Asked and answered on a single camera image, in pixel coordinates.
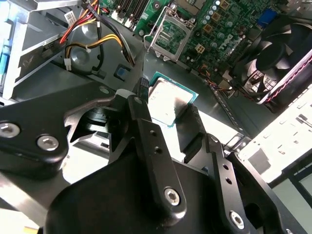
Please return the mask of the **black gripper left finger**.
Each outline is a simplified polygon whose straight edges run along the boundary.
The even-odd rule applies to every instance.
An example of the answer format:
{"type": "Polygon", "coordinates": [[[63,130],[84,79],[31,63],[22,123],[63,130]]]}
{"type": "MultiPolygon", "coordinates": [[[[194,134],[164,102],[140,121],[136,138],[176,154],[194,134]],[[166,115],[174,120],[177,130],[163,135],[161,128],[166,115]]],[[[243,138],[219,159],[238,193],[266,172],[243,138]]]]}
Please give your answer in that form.
{"type": "Polygon", "coordinates": [[[183,217],[186,198],[158,125],[147,102],[134,94],[101,91],[90,82],[2,107],[0,121],[13,132],[0,136],[0,168],[17,175],[46,179],[61,169],[72,138],[80,138],[79,122],[99,109],[107,117],[113,161],[138,157],[143,169],[143,193],[164,217],[183,217]]]}

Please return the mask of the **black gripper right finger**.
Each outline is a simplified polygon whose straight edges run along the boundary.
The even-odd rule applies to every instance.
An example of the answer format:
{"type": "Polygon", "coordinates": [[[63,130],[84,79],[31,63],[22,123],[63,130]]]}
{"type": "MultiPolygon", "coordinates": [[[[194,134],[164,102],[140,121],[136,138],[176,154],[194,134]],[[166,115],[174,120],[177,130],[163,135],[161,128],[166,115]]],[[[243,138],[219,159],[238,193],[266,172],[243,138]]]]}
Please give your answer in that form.
{"type": "Polygon", "coordinates": [[[177,118],[177,133],[183,162],[205,173],[212,183],[220,232],[306,233],[251,163],[235,152],[224,155],[221,142],[206,132],[194,105],[187,105],[177,118]]]}

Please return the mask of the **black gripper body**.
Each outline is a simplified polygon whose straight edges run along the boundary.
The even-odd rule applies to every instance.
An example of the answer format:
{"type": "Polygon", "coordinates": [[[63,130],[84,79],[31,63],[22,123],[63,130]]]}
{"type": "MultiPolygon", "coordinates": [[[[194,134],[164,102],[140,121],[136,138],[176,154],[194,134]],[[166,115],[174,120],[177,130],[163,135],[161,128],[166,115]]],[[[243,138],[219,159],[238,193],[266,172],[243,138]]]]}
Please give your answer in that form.
{"type": "Polygon", "coordinates": [[[215,224],[212,183],[199,169],[173,162],[187,211],[164,217],[143,193],[137,156],[122,158],[64,189],[52,202],[48,234],[227,234],[215,224]]]}

